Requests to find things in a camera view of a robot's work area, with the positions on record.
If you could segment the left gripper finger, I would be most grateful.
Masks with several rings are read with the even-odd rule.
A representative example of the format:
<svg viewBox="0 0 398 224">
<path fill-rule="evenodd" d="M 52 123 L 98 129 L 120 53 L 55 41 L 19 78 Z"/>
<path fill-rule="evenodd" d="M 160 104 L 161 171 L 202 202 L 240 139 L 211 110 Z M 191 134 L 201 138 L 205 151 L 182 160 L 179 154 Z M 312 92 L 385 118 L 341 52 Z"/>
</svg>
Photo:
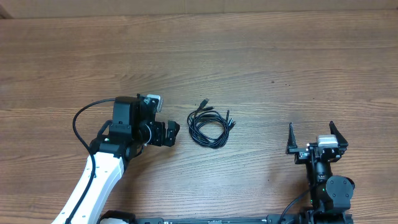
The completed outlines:
<svg viewBox="0 0 398 224">
<path fill-rule="evenodd" d="M 165 135 L 165 145 L 168 147 L 172 147 L 175 144 L 176 136 L 176 129 L 167 129 Z"/>
<path fill-rule="evenodd" d="M 176 137 L 179 131 L 180 131 L 180 125 L 175 121 L 168 120 L 167 136 Z"/>
</svg>

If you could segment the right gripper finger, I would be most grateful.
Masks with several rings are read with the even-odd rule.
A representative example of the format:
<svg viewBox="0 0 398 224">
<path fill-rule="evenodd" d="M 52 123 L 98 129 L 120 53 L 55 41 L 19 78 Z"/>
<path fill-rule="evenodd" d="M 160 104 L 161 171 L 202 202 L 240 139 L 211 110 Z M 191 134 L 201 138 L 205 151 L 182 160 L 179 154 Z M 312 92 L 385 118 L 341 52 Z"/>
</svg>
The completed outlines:
<svg viewBox="0 0 398 224">
<path fill-rule="evenodd" d="M 348 147 L 348 142 L 347 140 L 343 137 L 343 135 L 338 131 L 337 127 L 335 126 L 333 121 L 330 121 L 329 123 L 330 127 L 330 132 L 332 135 L 336 137 L 338 147 L 339 148 L 347 148 Z"/>
<path fill-rule="evenodd" d="M 287 146 L 285 153 L 286 154 L 295 154 L 297 152 L 298 146 L 295 140 L 295 135 L 294 135 L 294 127 L 293 123 L 289 123 L 289 136 L 287 140 Z"/>
</svg>

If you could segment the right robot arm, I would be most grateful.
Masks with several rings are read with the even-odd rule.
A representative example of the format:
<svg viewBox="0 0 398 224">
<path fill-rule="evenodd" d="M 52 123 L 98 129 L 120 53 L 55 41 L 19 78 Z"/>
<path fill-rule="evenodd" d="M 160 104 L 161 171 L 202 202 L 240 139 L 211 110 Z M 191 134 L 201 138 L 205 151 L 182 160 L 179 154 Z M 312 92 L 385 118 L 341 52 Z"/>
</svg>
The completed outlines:
<svg viewBox="0 0 398 224">
<path fill-rule="evenodd" d="M 351 208 L 355 184 L 352 179 L 333 175 L 331 171 L 331 163 L 342 158 L 348 142 L 334 122 L 329 127 L 330 134 L 319 135 L 316 142 L 298 147 L 293 124 L 289 124 L 285 153 L 294 155 L 296 164 L 306 166 L 308 190 L 285 208 L 279 223 L 353 223 L 346 211 Z M 311 206 L 302 208 L 296 215 L 288 215 L 289 209 L 306 195 L 310 196 Z"/>
</svg>

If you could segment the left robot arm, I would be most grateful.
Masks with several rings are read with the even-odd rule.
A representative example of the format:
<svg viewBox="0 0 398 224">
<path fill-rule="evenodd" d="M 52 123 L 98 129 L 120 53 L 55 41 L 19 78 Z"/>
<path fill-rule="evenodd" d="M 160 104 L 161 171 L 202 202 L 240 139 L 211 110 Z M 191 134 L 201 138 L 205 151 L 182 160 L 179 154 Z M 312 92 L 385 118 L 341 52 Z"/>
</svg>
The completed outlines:
<svg viewBox="0 0 398 224">
<path fill-rule="evenodd" d="M 162 109 L 159 95 L 119 96 L 112 99 L 113 117 L 90 143 L 85 169 L 54 223 L 137 223 L 132 213 L 109 210 L 104 205 L 129 163 L 145 146 L 175 144 L 180 126 L 175 121 L 158 122 Z"/>
</svg>

